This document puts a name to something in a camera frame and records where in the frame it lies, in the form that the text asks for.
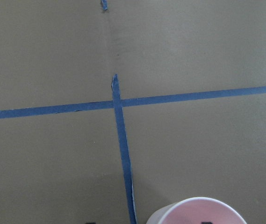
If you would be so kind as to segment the pink paper cup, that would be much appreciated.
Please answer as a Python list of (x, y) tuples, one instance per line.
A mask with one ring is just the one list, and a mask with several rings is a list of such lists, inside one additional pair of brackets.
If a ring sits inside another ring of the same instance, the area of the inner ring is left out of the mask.
[(208, 197), (192, 197), (154, 212), (147, 224), (246, 224), (229, 205)]

